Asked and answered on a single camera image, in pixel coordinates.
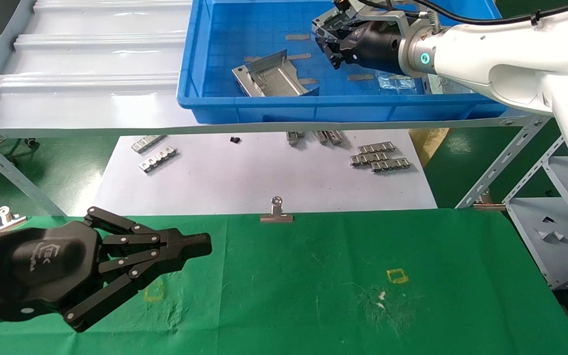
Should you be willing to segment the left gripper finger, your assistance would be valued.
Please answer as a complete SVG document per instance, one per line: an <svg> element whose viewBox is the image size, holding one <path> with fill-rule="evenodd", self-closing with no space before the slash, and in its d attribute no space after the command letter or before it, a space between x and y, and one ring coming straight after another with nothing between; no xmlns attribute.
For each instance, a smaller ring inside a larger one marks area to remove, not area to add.
<svg viewBox="0 0 568 355"><path fill-rule="evenodd" d="M99 207L88 209L86 225L108 232L102 240L108 252L141 252L165 247L172 250L187 246L204 247L208 252L212 249L208 233L184 235L177 228L155 230Z"/></svg>

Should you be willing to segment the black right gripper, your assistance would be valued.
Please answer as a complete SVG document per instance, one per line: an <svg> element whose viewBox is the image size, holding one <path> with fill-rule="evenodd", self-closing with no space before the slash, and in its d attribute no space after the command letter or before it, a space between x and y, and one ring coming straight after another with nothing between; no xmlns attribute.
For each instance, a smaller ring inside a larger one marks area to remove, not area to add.
<svg viewBox="0 0 568 355"><path fill-rule="evenodd" d="M399 63L403 36L397 24L367 22L355 28L355 20L323 22L315 20L315 39L343 39L343 50L338 43L320 43L320 49L335 70L343 63L363 68L404 74Z"/></svg>

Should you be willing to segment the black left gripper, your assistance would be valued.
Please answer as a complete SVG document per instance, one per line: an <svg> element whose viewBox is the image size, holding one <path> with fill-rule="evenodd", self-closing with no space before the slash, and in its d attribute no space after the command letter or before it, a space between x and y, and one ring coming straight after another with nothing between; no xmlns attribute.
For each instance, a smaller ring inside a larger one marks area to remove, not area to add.
<svg viewBox="0 0 568 355"><path fill-rule="evenodd" d="M0 322L59 313L73 330L85 332L162 274L211 252L152 249L107 260L101 230L108 224L71 221L0 232Z"/></svg>

